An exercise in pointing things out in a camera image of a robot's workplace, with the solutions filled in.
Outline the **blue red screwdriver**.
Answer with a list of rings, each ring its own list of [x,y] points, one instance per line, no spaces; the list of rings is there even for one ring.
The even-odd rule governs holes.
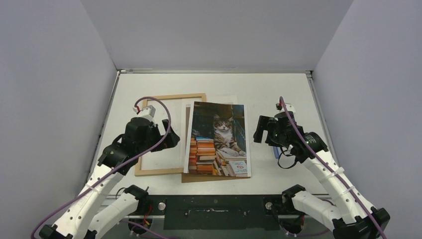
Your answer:
[[[282,150],[279,147],[273,147],[274,157],[279,159],[280,155],[282,154]]]

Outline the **wooden picture frame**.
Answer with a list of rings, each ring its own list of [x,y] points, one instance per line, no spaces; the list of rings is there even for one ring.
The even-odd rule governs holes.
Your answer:
[[[200,98],[203,102],[207,101],[205,93],[195,94],[178,94],[178,95],[161,95],[152,96],[158,100],[179,100],[179,99],[193,99]],[[152,176],[152,175],[165,175],[165,174],[179,174],[183,173],[183,167],[179,168],[166,168],[166,169],[142,169],[142,158],[139,157],[137,164],[135,165],[134,175],[135,176]]]

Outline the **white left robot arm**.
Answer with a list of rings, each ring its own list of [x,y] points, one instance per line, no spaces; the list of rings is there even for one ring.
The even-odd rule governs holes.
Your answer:
[[[125,132],[103,150],[79,195],[57,209],[64,214],[51,225],[36,227],[40,238],[99,239],[127,215],[145,213],[148,192],[135,185],[128,186],[105,209],[100,210],[100,207],[141,156],[177,146],[180,138],[171,128],[171,120],[164,119],[162,123],[166,130],[164,135],[160,134],[152,116],[132,118]]]

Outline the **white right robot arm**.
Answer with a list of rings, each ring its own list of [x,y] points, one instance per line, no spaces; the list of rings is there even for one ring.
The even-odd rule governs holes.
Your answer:
[[[260,116],[253,136],[256,143],[285,148],[309,170],[329,194],[332,202],[320,199],[301,185],[282,192],[281,206],[289,214],[311,216],[333,233],[336,239],[386,238],[390,215],[376,208],[350,182],[344,169],[335,162],[328,146],[315,132],[304,132],[293,112],[275,117]]]

